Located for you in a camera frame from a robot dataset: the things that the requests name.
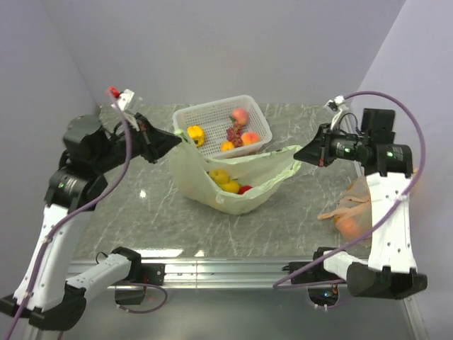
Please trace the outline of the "red apple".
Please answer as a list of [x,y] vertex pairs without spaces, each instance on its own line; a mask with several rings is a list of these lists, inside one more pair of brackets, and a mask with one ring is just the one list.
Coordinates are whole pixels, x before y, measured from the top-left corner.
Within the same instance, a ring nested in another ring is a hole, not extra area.
[[240,189],[238,190],[239,195],[243,195],[245,192],[251,190],[253,187],[252,186],[241,186]]

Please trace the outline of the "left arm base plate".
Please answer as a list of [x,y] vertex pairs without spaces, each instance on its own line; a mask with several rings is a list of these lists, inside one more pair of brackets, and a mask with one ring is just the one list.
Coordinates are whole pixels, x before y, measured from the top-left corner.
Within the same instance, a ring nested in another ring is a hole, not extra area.
[[134,278],[126,278],[115,286],[115,303],[119,306],[156,308],[165,303],[168,293],[163,288],[165,265],[163,263],[142,264]]

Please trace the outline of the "yellow banana bunch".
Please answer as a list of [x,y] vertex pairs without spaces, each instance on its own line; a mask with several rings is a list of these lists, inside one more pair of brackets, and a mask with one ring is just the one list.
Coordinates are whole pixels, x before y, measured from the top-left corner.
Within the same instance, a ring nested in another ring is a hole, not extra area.
[[241,186],[235,181],[228,181],[226,183],[220,184],[219,187],[225,192],[235,194],[237,194],[241,188]]

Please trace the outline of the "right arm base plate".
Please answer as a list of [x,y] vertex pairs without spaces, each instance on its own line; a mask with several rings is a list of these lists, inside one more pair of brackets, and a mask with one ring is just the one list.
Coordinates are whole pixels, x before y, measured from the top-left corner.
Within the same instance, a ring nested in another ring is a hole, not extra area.
[[339,285],[342,280],[333,273],[325,271],[320,265],[310,268],[290,280],[292,285],[305,285],[308,301],[315,309],[325,311],[341,305]]

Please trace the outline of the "light green plastic bag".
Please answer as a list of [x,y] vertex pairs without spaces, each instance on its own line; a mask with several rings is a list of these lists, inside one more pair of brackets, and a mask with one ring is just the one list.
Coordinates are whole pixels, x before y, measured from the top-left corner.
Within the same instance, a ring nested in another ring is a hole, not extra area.
[[[294,155],[299,145],[272,152],[230,159],[204,158],[188,137],[176,130],[181,143],[168,153],[168,167],[176,188],[185,197],[230,215],[255,210],[273,195],[282,182],[294,176],[302,163]],[[227,193],[209,177],[208,171],[223,169],[232,179],[249,185],[244,194]]]

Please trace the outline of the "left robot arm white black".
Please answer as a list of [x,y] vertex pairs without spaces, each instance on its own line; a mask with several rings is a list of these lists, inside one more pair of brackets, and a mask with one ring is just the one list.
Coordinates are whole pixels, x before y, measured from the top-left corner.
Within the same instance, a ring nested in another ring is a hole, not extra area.
[[110,285],[134,285],[142,279],[141,255],[124,247],[73,278],[67,275],[81,232],[97,204],[114,189],[105,174],[116,167],[127,170],[135,157],[154,164],[181,143],[141,114],[123,120],[122,126],[121,134],[109,135],[94,115],[70,122],[45,195],[42,228],[28,270],[15,293],[1,299],[5,315],[25,318],[42,331],[65,332]]

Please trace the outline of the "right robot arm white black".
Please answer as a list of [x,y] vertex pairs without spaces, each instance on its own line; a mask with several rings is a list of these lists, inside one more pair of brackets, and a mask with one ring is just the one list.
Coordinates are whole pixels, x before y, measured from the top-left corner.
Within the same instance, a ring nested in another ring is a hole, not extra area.
[[394,142],[394,110],[364,109],[361,127],[354,133],[340,128],[348,108],[333,112],[332,121],[320,125],[314,139],[294,158],[320,167],[337,159],[360,164],[369,189],[372,229],[356,239],[370,238],[371,250],[368,260],[362,261],[342,248],[320,247],[311,273],[320,283],[342,278],[357,298],[408,298],[428,286],[411,246],[408,192],[415,178],[411,148]]

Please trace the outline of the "yellow bell pepper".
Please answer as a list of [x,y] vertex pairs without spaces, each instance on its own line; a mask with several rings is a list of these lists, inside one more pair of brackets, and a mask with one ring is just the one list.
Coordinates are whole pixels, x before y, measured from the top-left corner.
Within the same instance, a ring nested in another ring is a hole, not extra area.
[[196,147],[201,147],[205,143],[205,132],[198,125],[191,125],[187,128],[188,136],[193,140]]

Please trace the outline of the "white plastic basket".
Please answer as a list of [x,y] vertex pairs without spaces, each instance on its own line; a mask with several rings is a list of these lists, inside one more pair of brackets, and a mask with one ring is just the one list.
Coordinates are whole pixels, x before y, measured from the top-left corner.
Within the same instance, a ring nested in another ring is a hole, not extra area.
[[[227,140],[227,128],[232,125],[230,117],[236,108],[243,108],[248,112],[248,124],[243,131],[257,133],[260,140],[257,143],[223,152],[221,144]],[[199,153],[205,158],[229,159],[246,156],[257,152],[273,138],[263,112],[256,101],[248,95],[198,104],[173,113],[175,130],[186,131],[193,125],[199,126],[205,133],[205,143],[198,148]]]

